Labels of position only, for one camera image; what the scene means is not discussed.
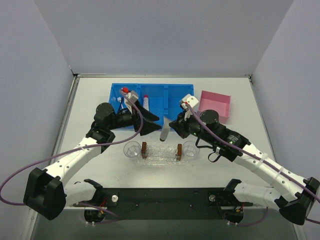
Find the red-capped toothpaste tube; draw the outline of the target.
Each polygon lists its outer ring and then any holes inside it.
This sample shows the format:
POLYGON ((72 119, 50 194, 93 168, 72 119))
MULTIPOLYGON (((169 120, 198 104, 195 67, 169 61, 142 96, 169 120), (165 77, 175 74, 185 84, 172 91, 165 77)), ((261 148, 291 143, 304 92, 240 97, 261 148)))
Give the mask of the red-capped toothpaste tube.
POLYGON ((142 106, 145 110, 149 111, 150 108, 149 108, 149 96, 147 94, 145 94, 143 96, 143 103, 142 103, 142 106))

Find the clear plastic cup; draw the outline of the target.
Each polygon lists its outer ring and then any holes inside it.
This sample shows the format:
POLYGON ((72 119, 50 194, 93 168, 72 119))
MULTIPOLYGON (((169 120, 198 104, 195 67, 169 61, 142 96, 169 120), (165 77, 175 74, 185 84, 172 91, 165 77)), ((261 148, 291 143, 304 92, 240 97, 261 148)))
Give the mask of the clear plastic cup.
POLYGON ((141 145, 137 141, 129 141, 123 147, 123 153, 128 158, 138 158, 141 156, 141 145))
POLYGON ((186 158, 195 158, 198 156, 200 149, 196 147, 196 143, 194 141, 186 141, 182 145, 182 153, 186 158))

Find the clear holder with brown ends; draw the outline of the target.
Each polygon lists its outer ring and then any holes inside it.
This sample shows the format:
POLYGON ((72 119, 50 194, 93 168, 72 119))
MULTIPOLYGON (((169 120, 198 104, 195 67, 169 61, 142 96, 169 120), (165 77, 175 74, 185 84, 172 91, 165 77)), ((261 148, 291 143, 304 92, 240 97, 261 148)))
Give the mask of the clear holder with brown ends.
POLYGON ((141 157, 148 161, 179 162, 182 158, 182 144, 159 144, 142 142, 141 157))

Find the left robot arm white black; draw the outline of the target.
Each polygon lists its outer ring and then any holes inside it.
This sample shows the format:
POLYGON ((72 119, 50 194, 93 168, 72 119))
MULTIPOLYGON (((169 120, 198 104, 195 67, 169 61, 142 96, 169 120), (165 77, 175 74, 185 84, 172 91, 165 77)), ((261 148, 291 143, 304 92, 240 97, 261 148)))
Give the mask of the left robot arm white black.
POLYGON ((91 129, 72 153, 44 169, 35 168, 28 176, 23 202, 48 220, 55 219, 66 206, 101 203, 102 185, 85 179, 67 186, 69 180, 90 160, 102 154, 115 139, 113 130, 133 126, 141 136, 161 129, 159 117, 137 101, 131 110, 116 113, 110 103, 97 106, 91 129))

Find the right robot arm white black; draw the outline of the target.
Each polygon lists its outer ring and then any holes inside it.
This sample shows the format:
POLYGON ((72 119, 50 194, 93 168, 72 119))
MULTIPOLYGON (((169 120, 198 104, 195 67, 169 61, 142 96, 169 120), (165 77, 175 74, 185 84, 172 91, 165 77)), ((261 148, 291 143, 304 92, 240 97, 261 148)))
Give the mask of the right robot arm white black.
POLYGON ((240 133, 219 122, 214 110, 206 110, 200 116, 181 112, 169 126, 181 137, 190 135, 207 143, 218 157, 224 157, 260 177, 268 187, 258 187, 241 180, 231 180, 227 189, 239 202, 248 202, 278 210, 289 222, 302 226, 320 190, 320 182, 314 177, 294 174, 261 152, 240 133))

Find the clear textured oval tray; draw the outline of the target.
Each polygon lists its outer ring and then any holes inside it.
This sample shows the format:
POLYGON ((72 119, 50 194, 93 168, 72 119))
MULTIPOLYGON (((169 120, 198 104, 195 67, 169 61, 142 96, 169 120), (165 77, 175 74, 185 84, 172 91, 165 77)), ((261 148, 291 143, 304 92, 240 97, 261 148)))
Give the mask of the clear textured oval tray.
POLYGON ((196 158, 192 151, 183 152, 178 156, 178 145, 180 143, 166 144, 163 142, 146 142, 145 153, 138 154, 133 160, 145 166, 184 166, 196 158))

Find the blue three-compartment bin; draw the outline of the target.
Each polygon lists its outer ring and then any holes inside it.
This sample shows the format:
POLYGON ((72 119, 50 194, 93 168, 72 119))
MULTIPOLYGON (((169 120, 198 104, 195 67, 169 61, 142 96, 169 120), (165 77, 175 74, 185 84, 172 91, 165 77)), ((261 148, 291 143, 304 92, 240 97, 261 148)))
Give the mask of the blue three-compartment bin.
POLYGON ((165 84, 165 83, 113 83, 109 94, 109 103, 115 112, 125 108, 123 102, 118 102, 121 97, 120 90, 126 87, 138 93, 139 102, 143 102, 144 95, 149 98, 149 111, 159 117, 156 122, 164 124, 164 117, 175 120, 182 111, 180 101, 187 94, 194 94, 193 84, 165 84))

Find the pink plastic box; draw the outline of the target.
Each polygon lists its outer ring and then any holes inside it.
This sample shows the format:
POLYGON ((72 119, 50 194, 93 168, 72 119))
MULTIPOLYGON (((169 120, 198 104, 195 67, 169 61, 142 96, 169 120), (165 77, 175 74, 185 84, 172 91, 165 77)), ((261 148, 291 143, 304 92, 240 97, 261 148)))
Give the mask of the pink plastic box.
POLYGON ((219 122, 226 124, 230 116, 231 96, 203 90, 198 106, 198 113, 214 110, 219 115, 219 122))

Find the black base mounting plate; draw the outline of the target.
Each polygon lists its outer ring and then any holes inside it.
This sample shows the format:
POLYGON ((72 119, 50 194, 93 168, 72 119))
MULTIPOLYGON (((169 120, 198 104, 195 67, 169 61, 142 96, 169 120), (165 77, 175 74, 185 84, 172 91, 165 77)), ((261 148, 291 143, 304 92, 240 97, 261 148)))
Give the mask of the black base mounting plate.
POLYGON ((220 220, 224 209, 251 207, 222 187, 214 188, 103 188, 88 204, 105 207, 85 210, 88 222, 107 220, 220 220))

